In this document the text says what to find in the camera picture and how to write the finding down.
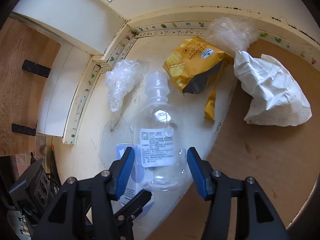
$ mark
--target tiled wall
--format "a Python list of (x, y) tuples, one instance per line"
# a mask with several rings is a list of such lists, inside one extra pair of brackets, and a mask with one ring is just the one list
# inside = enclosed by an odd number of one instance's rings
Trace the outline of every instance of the tiled wall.
[[(41, 135), (36, 135), (36, 149), (33, 152), (33, 156), (39, 160), (43, 158), (42, 165), (45, 169), (45, 142), (46, 137)], [(14, 177), (17, 180), (21, 174), (30, 166), (31, 154), (17, 154), (11, 155), (11, 165), (14, 173)]]

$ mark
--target pink tile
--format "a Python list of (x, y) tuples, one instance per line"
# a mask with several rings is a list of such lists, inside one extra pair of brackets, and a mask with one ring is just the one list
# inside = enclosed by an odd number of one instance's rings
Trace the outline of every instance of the pink tile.
[(45, 157), (45, 148), (36, 147), (35, 157), (44, 158)]
[(12, 167), (13, 172), (18, 172), (18, 167), (17, 167), (16, 163), (11, 163), (11, 167)]
[(37, 135), (36, 136), (36, 147), (45, 147), (45, 136)]
[(14, 172), (13, 175), (14, 175), (14, 178), (15, 178), (16, 180), (20, 177), (19, 173), (17, 173), (17, 172)]
[(31, 156), (26, 156), (26, 165), (30, 166)]
[(26, 164), (26, 157), (22, 154), (16, 154), (17, 164)]
[(17, 168), (19, 173), (23, 173), (27, 169), (27, 166), (22, 164), (17, 164)]
[(17, 163), (17, 160), (16, 160), (16, 156), (15, 156), (15, 155), (10, 155), (10, 159), (11, 159), (11, 162), (12, 162), (12, 163)]

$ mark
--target clear plastic wrap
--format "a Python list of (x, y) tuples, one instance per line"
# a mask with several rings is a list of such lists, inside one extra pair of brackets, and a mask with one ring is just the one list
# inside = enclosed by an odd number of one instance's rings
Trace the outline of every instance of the clear plastic wrap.
[(238, 50), (247, 51), (258, 37), (259, 30), (252, 20), (245, 17), (221, 17), (209, 24), (204, 40), (234, 57)]
[(114, 128), (121, 115), (124, 96), (133, 89), (140, 76), (140, 64), (126, 59), (119, 61), (112, 71), (106, 73), (107, 98), (109, 108), (114, 113), (110, 122), (111, 129)]

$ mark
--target wooden door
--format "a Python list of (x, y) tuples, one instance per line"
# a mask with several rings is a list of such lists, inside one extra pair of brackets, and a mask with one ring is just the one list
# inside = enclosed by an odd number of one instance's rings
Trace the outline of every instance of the wooden door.
[(25, 70), (25, 60), (51, 68), (60, 44), (12, 19), (0, 30), (0, 156), (35, 150), (35, 136), (12, 124), (36, 128), (46, 78)]

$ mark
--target logo on snack bag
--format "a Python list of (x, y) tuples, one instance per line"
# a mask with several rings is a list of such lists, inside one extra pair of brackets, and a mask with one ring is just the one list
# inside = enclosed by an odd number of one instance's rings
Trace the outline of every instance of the logo on snack bag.
[(213, 49), (205, 49), (202, 52), (201, 58), (205, 59), (205, 58), (209, 57), (212, 53), (214, 53)]

